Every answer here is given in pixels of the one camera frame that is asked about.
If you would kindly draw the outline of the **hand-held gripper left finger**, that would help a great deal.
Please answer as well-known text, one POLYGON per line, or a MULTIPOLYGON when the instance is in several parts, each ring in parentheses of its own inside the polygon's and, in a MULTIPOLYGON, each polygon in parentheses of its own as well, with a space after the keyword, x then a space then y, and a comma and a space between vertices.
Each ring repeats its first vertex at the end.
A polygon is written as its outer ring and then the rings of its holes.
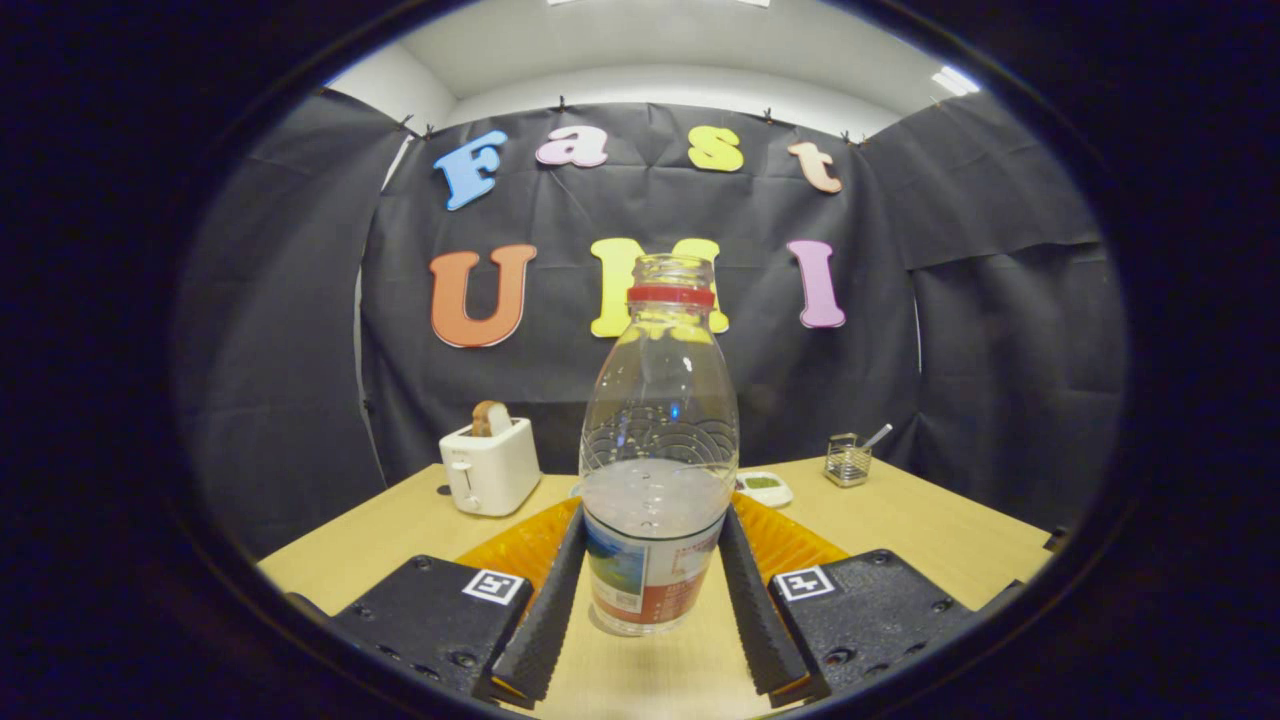
POLYGON ((584 510, 566 500, 457 561, 407 559, 330 626, 422 685, 532 707, 550 688, 585 548, 584 510))

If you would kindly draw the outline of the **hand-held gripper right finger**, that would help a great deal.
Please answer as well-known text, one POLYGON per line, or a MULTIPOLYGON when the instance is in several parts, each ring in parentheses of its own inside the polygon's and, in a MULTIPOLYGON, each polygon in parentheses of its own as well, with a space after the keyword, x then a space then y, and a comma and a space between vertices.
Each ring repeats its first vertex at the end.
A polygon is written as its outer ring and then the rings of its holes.
POLYGON ((859 691, 978 619, 895 552, 847 553, 745 495, 719 555, 751 680, 773 703, 859 691))

